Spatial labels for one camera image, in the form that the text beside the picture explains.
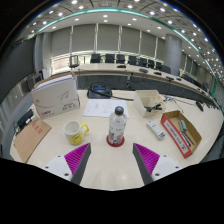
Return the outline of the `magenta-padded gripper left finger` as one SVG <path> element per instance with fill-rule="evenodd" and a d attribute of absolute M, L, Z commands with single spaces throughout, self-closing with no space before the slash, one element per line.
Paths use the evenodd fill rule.
<path fill-rule="evenodd" d="M 43 169 L 76 185 L 81 183 L 91 154 L 91 144 L 84 144 L 66 155 L 57 155 Z"/>

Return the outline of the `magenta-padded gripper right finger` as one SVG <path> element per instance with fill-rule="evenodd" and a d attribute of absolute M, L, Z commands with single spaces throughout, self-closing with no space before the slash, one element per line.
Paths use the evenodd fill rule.
<path fill-rule="evenodd" d="M 133 155 L 145 185 L 182 169 L 182 167 L 168 155 L 159 155 L 137 143 L 133 144 Z"/>

